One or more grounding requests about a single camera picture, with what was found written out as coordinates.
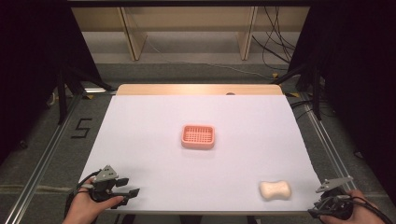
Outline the white table cover sheet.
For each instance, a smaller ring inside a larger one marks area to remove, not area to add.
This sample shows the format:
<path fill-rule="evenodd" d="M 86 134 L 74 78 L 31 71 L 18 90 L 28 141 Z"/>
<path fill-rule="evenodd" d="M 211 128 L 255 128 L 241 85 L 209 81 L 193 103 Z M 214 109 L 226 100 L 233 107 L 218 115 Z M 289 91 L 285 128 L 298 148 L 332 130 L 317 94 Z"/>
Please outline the white table cover sheet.
<path fill-rule="evenodd" d="M 215 128 L 211 149 L 184 148 L 184 125 Z M 283 95 L 159 95 L 112 98 L 88 175 L 111 165 L 139 189 L 131 213 L 304 212 L 319 185 Z M 288 200 L 265 200 L 262 181 L 287 181 Z"/>

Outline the person's left hand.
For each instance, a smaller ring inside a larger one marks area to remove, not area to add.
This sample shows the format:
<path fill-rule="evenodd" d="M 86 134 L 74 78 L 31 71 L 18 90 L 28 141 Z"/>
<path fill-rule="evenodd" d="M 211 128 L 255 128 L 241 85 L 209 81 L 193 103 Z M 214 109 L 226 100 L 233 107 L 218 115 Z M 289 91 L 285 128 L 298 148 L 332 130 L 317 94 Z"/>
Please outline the person's left hand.
<path fill-rule="evenodd" d="M 97 203 L 91 198 L 88 189 L 81 187 L 71 202 L 62 224 L 92 224 L 103 211 L 122 201 L 122 196 L 116 196 Z"/>

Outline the pink soap dish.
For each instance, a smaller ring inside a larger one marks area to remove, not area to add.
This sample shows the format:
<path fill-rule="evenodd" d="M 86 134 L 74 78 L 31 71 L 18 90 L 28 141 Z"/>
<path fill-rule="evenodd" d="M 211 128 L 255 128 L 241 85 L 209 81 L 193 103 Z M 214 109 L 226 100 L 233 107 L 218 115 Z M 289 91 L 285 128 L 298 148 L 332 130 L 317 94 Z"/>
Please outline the pink soap dish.
<path fill-rule="evenodd" d="M 210 125 L 184 125 L 181 133 L 181 145 L 184 148 L 211 149 L 215 145 L 215 128 Z"/>

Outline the aluminium floor rail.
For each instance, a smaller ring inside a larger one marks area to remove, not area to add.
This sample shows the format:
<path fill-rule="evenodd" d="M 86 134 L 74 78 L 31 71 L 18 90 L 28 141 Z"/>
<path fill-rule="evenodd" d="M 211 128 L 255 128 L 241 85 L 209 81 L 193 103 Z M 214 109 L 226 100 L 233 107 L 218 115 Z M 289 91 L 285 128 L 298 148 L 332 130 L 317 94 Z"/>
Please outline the aluminium floor rail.
<path fill-rule="evenodd" d="M 314 107 L 312 105 L 305 106 L 307 116 L 309 117 L 310 122 L 312 123 L 318 138 L 321 144 L 324 147 L 324 150 L 327 154 L 327 158 L 332 164 L 332 169 L 335 171 L 336 176 L 338 178 L 341 177 L 350 177 L 350 174 L 344 165 L 336 147 L 333 144 L 332 139 L 330 138 L 327 130 L 325 129 L 322 121 L 317 118 L 317 115 L 314 113 Z"/>
<path fill-rule="evenodd" d="M 21 193 L 17 201 L 11 207 L 11 210 L 7 216 L 5 224 L 20 224 L 30 202 L 32 201 L 36 188 L 40 183 L 44 173 L 46 172 L 53 155 L 56 152 L 57 147 L 59 146 L 61 139 L 64 135 L 64 131 L 67 128 L 69 120 L 73 112 L 75 111 L 78 103 L 82 99 L 82 95 L 74 95 L 70 101 L 70 104 L 66 108 L 66 115 L 63 121 L 56 126 L 56 129 L 49 140 L 45 150 L 43 151 L 40 160 L 35 166 L 30 178 L 27 183 L 21 189 Z"/>

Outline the person's right hand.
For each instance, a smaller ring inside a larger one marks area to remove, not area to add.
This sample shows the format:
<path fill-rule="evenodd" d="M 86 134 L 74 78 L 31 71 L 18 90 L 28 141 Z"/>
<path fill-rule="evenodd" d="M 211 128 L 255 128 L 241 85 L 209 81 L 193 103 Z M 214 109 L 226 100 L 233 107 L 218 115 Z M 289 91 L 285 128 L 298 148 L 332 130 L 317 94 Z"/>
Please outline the person's right hand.
<path fill-rule="evenodd" d="M 366 202 L 366 198 L 360 190 L 353 189 L 347 194 L 351 196 L 355 202 L 358 202 L 358 204 L 355 204 L 353 207 L 351 217 L 347 220 L 343 220 L 332 216 L 320 216 L 319 220 L 323 224 L 386 224 L 378 215 L 361 206 L 362 203 Z"/>

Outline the beige wooden furniture frame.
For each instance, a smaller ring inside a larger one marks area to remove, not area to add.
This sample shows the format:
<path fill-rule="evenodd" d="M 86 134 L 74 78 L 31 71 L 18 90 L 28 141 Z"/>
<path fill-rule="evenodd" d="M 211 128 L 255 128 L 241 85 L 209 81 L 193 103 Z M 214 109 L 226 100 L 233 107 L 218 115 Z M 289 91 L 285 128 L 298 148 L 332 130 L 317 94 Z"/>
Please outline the beige wooden furniture frame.
<path fill-rule="evenodd" d="M 248 59 L 252 35 L 279 22 L 300 32 L 308 7 L 73 7 L 83 32 L 122 32 L 131 59 L 140 58 L 149 32 L 234 32 L 240 57 Z"/>

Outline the black metal stand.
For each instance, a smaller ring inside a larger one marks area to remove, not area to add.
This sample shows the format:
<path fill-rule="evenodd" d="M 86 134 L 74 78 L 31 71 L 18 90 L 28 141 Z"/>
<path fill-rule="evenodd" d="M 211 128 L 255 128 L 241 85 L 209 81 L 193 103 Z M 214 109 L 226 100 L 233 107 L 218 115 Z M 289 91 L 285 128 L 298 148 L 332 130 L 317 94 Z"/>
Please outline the black metal stand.
<path fill-rule="evenodd" d="M 106 84 L 99 76 L 91 76 L 71 65 L 64 66 L 57 75 L 57 90 L 60 109 L 60 117 L 58 121 L 59 124 L 62 124 L 66 120 L 68 114 L 65 87 L 68 87 L 74 95 L 82 95 L 83 93 L 86 93 L 81 84 L 82 81 L 91 82 L 105 91 L 116 90 L 115 87 Z"/>
<path fill-rule="evenodd" d="M 291 69 L 285 75 L 276 78 L 272 81 L 272 84 L 280 85 L 289 78 L 300 75 L 300 80 L 296 84 L 297 89 L 305 90 L 308 86 L 313 88 L 313 112 L 318 120 L 321 120 L 320 109 L 319 109 L 319 98 L 320 98 L 320 73 L 315 65 L 309 65 L 308 63 L 301 64 L 294 69 Z"/>

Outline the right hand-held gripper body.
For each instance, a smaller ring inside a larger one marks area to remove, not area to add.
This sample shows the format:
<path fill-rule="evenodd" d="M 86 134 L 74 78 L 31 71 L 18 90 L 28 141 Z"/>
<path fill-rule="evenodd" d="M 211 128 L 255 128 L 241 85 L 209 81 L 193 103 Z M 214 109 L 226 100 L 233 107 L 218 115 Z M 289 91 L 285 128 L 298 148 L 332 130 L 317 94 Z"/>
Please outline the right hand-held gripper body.
<path fill-rule="evenodd" d="M 325 200 L 327 202 L 321 209 L 327 212 L 325 216 L 332 216 L 343 220 L 351 217 L 353 212 L 351 197 L 342 186 L 352 179 L 352 176 L 325 179 L 316 190 L 316 193 L 320 193 L 319 200 Z"/>

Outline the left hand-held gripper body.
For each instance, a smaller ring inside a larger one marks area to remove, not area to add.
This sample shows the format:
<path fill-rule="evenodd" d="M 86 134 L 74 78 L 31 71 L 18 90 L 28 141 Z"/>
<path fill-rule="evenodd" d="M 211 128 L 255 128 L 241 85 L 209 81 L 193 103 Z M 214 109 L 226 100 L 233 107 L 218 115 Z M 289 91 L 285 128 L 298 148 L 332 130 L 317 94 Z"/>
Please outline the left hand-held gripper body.
<path fill-rule="evenodd" d="M 103 203 L 117 197 L 112 189 L 117 185 L 118 178 L 117 172 L 110 165 L 105 166 L 92 181 L 92 187 L 89 189 L 90 197 L 96 203 Z"/>

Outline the cream soap bar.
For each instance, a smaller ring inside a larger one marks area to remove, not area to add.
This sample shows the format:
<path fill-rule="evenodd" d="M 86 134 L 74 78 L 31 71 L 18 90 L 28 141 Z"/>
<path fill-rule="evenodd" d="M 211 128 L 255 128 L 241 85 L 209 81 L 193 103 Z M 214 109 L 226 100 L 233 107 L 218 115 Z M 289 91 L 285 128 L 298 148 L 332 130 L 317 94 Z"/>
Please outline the cream soap bar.
<path fill-rule="evenodd" d="M 290 184 L 281 180 L 277 182 L 262 181 L 260 183 L 261 196 L 267 200 L 288 200 L 291 196 Z"/>

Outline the black curtain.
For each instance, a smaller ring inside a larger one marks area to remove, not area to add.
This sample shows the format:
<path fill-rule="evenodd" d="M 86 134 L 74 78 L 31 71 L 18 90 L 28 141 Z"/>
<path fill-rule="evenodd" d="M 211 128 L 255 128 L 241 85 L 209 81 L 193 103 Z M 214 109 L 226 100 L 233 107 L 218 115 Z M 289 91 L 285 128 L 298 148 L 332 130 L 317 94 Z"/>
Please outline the black curtain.
<path fill-rule="evenodd" d="M 71 68 L 100 77 L 67 0 L 0 0 L 0 164 Z"/>
<path fill-rule="evenodd" d="M 304 63 L 340 19 L 326 42 L 331 57 L 319 69 L 333 109 L 396 203 L 396 0 L 337 0 L 312 6 L 290 66 Z"/>

